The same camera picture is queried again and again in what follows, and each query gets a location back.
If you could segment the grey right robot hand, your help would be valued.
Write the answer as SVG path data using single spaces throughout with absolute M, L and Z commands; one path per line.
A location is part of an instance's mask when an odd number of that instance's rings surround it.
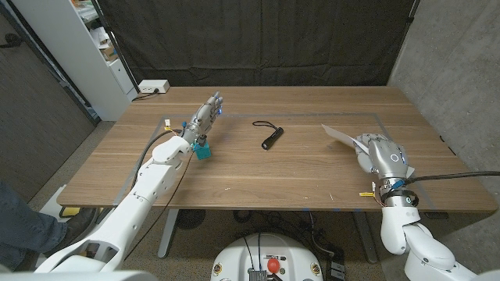
M 406 180 L 413 174 L 403 146 L 378 133 L 365 133 L 353 139 L 360 167 L 375 174 L 373 196 L 382 207 L 416 207 L 419 198 L 407 189 Z

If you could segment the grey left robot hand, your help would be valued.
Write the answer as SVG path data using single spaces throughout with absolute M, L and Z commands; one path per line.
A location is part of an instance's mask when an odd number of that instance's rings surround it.
M 204 147 L 206 143 L 206 134 L 211 130 L 212 124 L 218 115 L 222 113 L 223 98 L 219 91 L 216 91 L 197 112 L 191 117 L 191 121 L 183 129 L 181 137 L 189 144 Z

